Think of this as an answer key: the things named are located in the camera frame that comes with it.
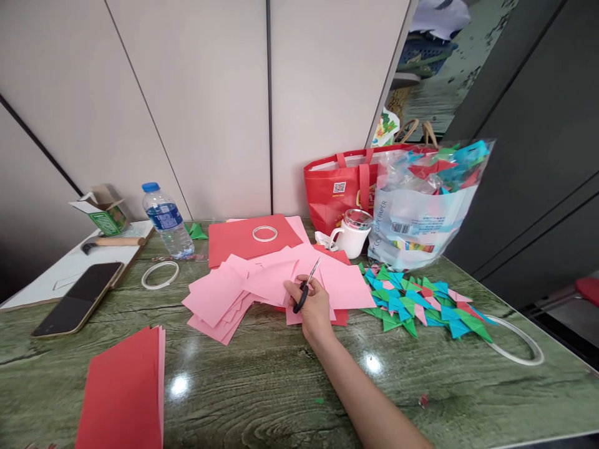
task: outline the white wall panel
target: white wall panel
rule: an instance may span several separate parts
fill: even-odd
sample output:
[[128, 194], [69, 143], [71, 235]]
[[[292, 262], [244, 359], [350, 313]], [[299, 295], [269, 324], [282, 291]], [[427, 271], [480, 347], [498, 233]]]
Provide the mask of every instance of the white wall panel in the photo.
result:
[[189, 218], [102, 0], [0, 2], [0, 92], [80, 189], [110, 183], [143, 218], [156, 181]]
[[364, 148], [409, 3], [271, 0], [275, 213], [307, 215], [307, 163]]
[[270, 213], [265, 0], [109, 0], [194, 219]]
[[0, 191], [0, 271], [16, 289], [95, 229], [68, 204], [77, 193], [2, 105]]

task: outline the small cardboard box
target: small cardboard box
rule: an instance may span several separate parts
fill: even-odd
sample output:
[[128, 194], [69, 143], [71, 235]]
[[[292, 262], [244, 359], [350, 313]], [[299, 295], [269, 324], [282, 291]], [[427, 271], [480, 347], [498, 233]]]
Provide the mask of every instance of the small cardboard box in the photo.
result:
[[123, 201], [116, 198], [106, 184], [100, 184], [69, 204], [85, 212], [104, 235], [110, 237], [122, 233], [127, 226], [127, 217], [119, 208]]

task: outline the table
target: table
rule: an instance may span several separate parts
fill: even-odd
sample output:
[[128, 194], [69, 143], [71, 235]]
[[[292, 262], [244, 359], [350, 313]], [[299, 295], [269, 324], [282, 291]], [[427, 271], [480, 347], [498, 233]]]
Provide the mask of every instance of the table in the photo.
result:
[[[304, 224], [312, 235], [309, 221]], [[153, 258], [167, 255], [154, 233], [123, 283], [77, 334], [29, 337], [52, 304], [0, 314], [1, 448], [32, 442], [72, 447], [90, 359], [159, 324], [167, 331], [165, 448], [359, 446], [300, 327], [287, 327], [285, 314], [254, 304], [228, 347], [186, 325], [191, 312], [181, 301], [187, 285], [209, 271], [208, 241], [195, 244], [200, 260], [181, 262], [171, 286], [148, 291], [141, 276]], [[439, 327], [418, 327], [418, 339], [401, 328], [383, 333], [380, 320], [350, 311], [349, 325], [335, 328], [339, 340], [437, 447], [502, 447], [599, 430], [599, 379], [586, 365], [450, 261], [442, 258], [414, 275], [448, 282], [482, 312], [508, 314], [546, 356], [543, 365], [526, 367], [476, 336], [452, 340]], [[168, 269], [157, 271], [150, 282], [170, 276]], [[528, 357], [507, 329], [489, 332], [501, 347]], [[424, 394], [426, 408], [419, 405]]]

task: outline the plastic bottle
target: plastic bottle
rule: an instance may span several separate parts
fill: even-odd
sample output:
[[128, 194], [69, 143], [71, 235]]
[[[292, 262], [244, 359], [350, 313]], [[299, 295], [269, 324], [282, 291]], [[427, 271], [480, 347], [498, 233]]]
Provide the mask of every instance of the plastic bottle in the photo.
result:
[[195, 248], [177, 205], [166, 192], [160, 190], [158, 183], [143, 184], [142, 189], [145, 192], [142, 202], [144, 210], [162, 237], [167, 251], [174, 259], [187, 259]]

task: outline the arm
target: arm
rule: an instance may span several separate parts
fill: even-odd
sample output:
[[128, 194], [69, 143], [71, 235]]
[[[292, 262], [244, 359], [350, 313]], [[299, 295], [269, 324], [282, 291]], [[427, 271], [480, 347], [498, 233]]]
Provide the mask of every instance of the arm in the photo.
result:
[[[300, 281], [307, 278], [298, 276]], [[302, 330], [362, 444], [367, 448], [432, 448], [337, 340], [329, 320], [329, 295], [316, 279], [312, 279], [310, 285], [312, 290], [301, 309]], [[299, 301], [301, 290], [296, 284], [286, 281], [285, 288], [293, 304]]]

